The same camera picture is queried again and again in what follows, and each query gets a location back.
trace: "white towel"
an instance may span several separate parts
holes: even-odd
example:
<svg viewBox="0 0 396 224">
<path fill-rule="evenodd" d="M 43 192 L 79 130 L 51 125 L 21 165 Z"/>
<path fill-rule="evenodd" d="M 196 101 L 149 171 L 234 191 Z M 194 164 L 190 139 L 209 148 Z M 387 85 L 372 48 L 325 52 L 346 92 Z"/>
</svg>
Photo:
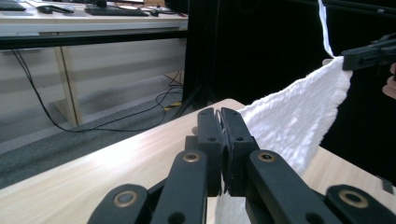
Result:
<svg viewBox="0 0 396 224">
<path fill-rule="evenodd" d="M 239 110 L 261 149 L 273 150 L 301 175 L 347 97 L 351 71 L 336 57 L 283 91 Z M 219 197 L 216 223 L 250 223 L 245 198 Z"/>
</svg>

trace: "black plastic part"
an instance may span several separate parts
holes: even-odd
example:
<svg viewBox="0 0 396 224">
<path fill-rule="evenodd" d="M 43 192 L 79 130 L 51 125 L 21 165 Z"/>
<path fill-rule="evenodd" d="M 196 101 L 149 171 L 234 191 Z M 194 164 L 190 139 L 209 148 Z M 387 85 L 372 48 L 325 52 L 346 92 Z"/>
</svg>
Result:
<svg viewBox="0 0 396 224">
<path fill-rule="evenodd" d="M 393 192 L 393 184 L 392 182 L 388 181 L 385 178 L 382 178 L 381 176 L 377 175 L 376 177 L 378 177 L 379 179 L 381 179 L 382 182 L 382 190 L 386 191 L 389 194 L 394 194 Z"/>
<path fill-rule="evenodd" d="M 56 6 L 49 6 L 52 11 L 61 12 L 61 13 L 73 13 L 74 10 L 70 10 L 64 7 L 56 7 Z"/>
<path fill-rule="evenodd" d="M 387 207 L 365 191 L 352 186 L 329 187 L 325 203 L 344 223 L 396 223 L 396 216 Z"/>
<path fill-rule="evenodd" d="M 155 9 L 152 9 L 152 10 L 150 11 L 149 14 L 150 14 L 151 16 L 153 16 L 153 17 L 159 17 L 160 12 L 158 12 L 158 11 L 155 10 Z"/>
<path fill-rule="evenodd" d="M 158 200 L 160 200 L 163 186 L 165 186 L 166 178 L 148 190 L 148 207 L 151 212 L 157 207 Z"/>
<path fill-rule="evenodd" d="M 242 116 L 229 108 L 221 109 L 221 126 L 227 147 L 223 152 L 224 192 L 231 196 L 245 197 L 248 182 L 246 164 L 249 154 L 259 150 L 256 140 L 248 131 Z"/>
<path fill-rule="evenodd" d="M 121 185 L 111 190 L 93 211 L 89 224 L 148 223 L 148 193 L 138 185 Z"/>
<path fill-rule="evenodd" d="M 247 172 L 275 223 L 342 223 L 277 153 L 253 151 Z"/>
<path fill-rule="evenodd" d="M 245 209 L 247 210 L 247 216 L 252 224 L 274 223 L 271 213 L 251 181 L 247 184 Z"/>
<path fill-rule="evenodd" d="M 206 222 L 206 154 L 177 154 L 150 223 Z"/>
<path fill-rule="evenodd" d="M 107 1 L 106 0 L 96 0 L 96 5 L 98 7 L 107 7 Z"/>
<path fill-rule="evenodd" d="M 366 47 L 344 50 L 341 55 L 344 56 L 343 70 L 395 63 L 396 34 L 384 35 Z"/>
<path fill-rule="evenodd" d="M 207 156 L 207 195 L 216 197 L 221 194 L 221 153 L 223 137 L 219 119 L 213 108 L 198 113 L 198 150 Z"/>
</svg>

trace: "white strap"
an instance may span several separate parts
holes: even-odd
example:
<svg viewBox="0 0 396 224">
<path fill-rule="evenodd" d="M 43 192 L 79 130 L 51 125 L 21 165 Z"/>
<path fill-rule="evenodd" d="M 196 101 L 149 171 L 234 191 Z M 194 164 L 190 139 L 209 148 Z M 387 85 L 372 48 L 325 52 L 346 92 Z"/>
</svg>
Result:
<svg viewBox="0 0 396 224">
<path fill-rule="evenodd" d="M 324 49 L 327 51 L 327 53 L 334 58 L 334 55 L 332 54 L 332 47 L 330 46 L 329 42 L 329 32 L 327 29 L 327 16 L 326 16 L 326 7 L 323 5 L 321 0 L 318 0 L 319 3 L 319 16 L 320 16 L 320 21 L 322 24 L 323 28 L 323 46 Z"/>
</svg>

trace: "wooden table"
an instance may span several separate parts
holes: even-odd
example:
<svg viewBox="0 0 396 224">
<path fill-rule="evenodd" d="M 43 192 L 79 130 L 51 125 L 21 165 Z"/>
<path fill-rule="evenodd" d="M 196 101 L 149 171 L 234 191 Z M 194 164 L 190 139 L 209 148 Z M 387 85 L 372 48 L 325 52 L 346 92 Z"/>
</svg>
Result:
<svg viewBox="0 0 396 224">
<path fill-rule="evenodd" d="M 224 100 L 212 107 L 240 109 Z M 0 190 L 0 223 L 86 223 L 92 211 L 115 187 L 133 183 L 147 189 L 167 177 L 186 135 L 193 135 L 197 112 L 105 147 L 43 174 Z M 303 179 L 324 193 L 334 184 L 361 188 L 393 212 L 396 197 L 381 188 L 381 181 L 320 148 Z M 214 223 L 216 198 L 208 199 L 207 223 Z"/>
</svg>

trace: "electrical cable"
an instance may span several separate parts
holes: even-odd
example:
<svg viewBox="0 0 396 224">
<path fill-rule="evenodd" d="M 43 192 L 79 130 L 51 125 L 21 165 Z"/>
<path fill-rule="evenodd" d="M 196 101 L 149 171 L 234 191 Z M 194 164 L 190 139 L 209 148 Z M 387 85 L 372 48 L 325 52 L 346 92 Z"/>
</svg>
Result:
<svg viewBox="0 0 396 224">
<path fill-rule="evenodd" d="M 85 132 L 90 132 L 90 131 L 141 132 L 141 131 L 149 130 L 149 129 L 153 128 L 153 127 L 156 127 L 156 126 L 160 125 L 160 124 L 163 122 L 164 117 L 165 117 L 165 111 L 164 111 L 164 110 L 163 110 L 163 116 L 162 116 L 161 120 L 160 120 L 157 124 L 152 125 L 151 127 L 147 127 L 147 128 L 143 128 L 143 129 L 136 129 L 136 130 L 105 129 L 105 128 L 100 128 L 100 127 L 105 126 L 105 125 L 107 125 L 107 124 L 109 124 L 109 123 L 112 123 L 112 122 L 115 122 L 115 121 L 119 121 L 119 120 L 121 120 L 121 119 L 126 119 L 126 118 L 129 118 L 129 117 L 131 117 L 131 116 L 135 116 L 135 115 L 142 114 L 142 113 L 144 113 L 144 112 L 150 111 L 151 109 L 154 109 L 154 108 L 157 107 L 158 105 L 160 105 L 162 108 L 164 108 L 164 107 L 161 105 L 161 103 L 163 102 L 163 100 L 165 99 L 165 97 L 166 97 L 167 94 L 170 94 L 170 93 L 178 93 L 178 94 L 181 94 L 181 92 L 179 92 L 179 91 L 178 91 L 178 92 L 171 92 L 171 91 L 173 91 L 174 89 L 179 89 L 180 87 L 171 87 L 167 92 L 159 94 L 159 95 L 156 97 L 156 99 L 155 99 L 157 104 L 154 105 L 154 106 L 152 106 L 152 107 L 150 107 L 150 108 L 148 108 L 148 109 L 145 109 L 145 110 L 142 110 L 142 111 L 133 113 L 133 114 L 128 115 L 128 116 L 124 116 L 124 117 L 119 118 L 119 119 L 111 120 L 111 121 L 109 121 L 109 122 L 106 122 L 106 123 L 97 125 L 97 126 L 95 126 L 95 127 L 93 127 L 93 128 L 90 128 L 90 129 L 84 129 L 84 130 L 67 130 L 67 129 L 61 127 L 59 124 L 57 124 L 57 123 L 53 120 L 52 116 L 50 115 L 50 112 L 49 112 L 49 111 L 47 110 L 47 108 L 44 106 L 43 100 L 41 99 L 40 94 L 38 93 L 38 90 L 37 90 L 37 88 L 35 87 L 35 83 L 33 82 L 33 78 L 32 78 L 32 74 L 31 74 L 31 72 L 30 72 L 30 69 L 29 69 L 29 67 L 27 66 L 27 63 L 25 62 L 25 60 L 23 59 L 23 57 L 21 56 L 20 51 L 17 50 L 17 49 L 13 49 L 13 50 L 12 50 L 12 53 L 14 54 L 14 56 L 16 57 L 16 59 L 18 60 L 18 63 L 20 64 L 20 66 L 21 66 L 21 68 L 23 69 L 25 75 L 27 76 L 27 78 L 28 78 L 28 80 L 29 80 L 29 83 L 31 84 L 33 90 L 35 91 L 35 95 L 37 96 L 38 101 L 39 101 L 39 103 L 41 104 L 41 107 L 43 108 L 43 110 L 44 110 L 46 116 L 49 118 L 49 120 L 52 122 L 52 124 L 53 124 L 54 126 L 56 126 L 57 128 L 59 128 L 59 129 L 65 131 L 65 132 L 69 132 L 69 133 L 85 133 Z"/>
<path fill-rule="evenodd" d="M 171 77 L 169 77 L 167 75 L 164 75 L 165 77 L 171 79 L 171 82 L 168 84 L 168 87 L 180 87 L 180 88 L 183 88 L 183 84 L 182 84 L 182 81 L 181 81 L 181 74 L 182 74 L 182 71 L 177 71 L 175 77 L 173 77 L 173 78 L 171 78 Z"/>
</svg>

